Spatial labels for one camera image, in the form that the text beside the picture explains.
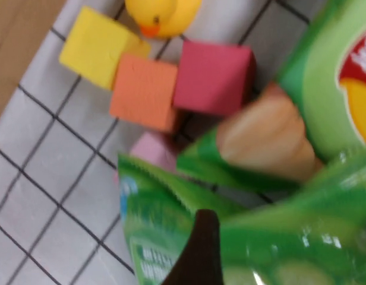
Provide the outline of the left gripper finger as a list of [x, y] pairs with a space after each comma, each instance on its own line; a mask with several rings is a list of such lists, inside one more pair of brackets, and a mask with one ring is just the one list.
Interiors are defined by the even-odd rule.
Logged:
[[220, 225], [213, 210], [198, 210], [188, 242], [164, 284], [223, 284]]

